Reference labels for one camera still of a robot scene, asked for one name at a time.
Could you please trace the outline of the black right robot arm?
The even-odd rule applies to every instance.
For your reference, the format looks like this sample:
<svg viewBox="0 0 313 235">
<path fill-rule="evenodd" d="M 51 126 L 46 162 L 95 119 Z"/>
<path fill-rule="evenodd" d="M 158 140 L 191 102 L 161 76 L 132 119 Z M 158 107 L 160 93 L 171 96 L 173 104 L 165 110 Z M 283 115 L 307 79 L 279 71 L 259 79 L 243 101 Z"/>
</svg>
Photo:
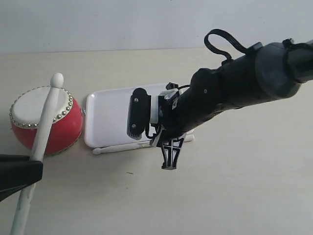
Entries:
<svg viewBox="0 0 313 235">
<path fill-rule="evenodd" d="M 199 69 L 184 92 L 177 84 L 167 84 L 159 103 L 162 168 L 176 169 L 188 131 L 227 110 L 290 98 L 312 78 L 312 42 L 294 44 L 286 39 L 255 44 L 217 69 Z"/>
</svg>

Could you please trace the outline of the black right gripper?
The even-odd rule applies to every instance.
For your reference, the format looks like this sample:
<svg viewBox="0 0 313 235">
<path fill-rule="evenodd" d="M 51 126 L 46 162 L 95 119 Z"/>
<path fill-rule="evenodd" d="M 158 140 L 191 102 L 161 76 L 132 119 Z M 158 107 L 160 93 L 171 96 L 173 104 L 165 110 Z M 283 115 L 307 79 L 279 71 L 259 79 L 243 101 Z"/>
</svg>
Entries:
<svg viewBox="0 0 313 235">
<path fill-rule="evenodd" d="M 164 127 L 159 142 L 163 155 L 162 169 L 175 170 L 182 149 L 184 133 L 211 120 L 220 102 L 219 94 L 182 94 L 176 98 L 162 98 L 159 120 Z"/>
</svg>

